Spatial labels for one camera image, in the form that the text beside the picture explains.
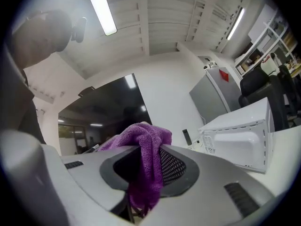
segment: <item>person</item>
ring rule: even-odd
[[[1,82],[7,96],[1,108],[1,129],[17,129],[36,137],[45,144],[36,108],[34,95],[28,88],[23,69],[48,58],[54,52],[63,51],[71,37],[72,23],[61,10],[38,12],[6,39],[2,52],[2,63],[6,76]]]

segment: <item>purple towel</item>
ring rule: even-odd
[[[152,209],[160,198],[163,187],[159,148],[161,144],[171,145],[172,133],[164,128],[137,123],[129,126],[120,135],[103,145],[99,151],[123,145],[141,147],[142,166],[138,179],[129,185],[130,202],[134,207]]]

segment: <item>black television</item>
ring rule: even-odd
[[[134,74],[96,89],[87,88],[79,93],[78,100],[59,113],[62,155],[83,153],[142,121],[151,124]],[[65,150],[64,139],[70,138],[74,139],[75,152]]]

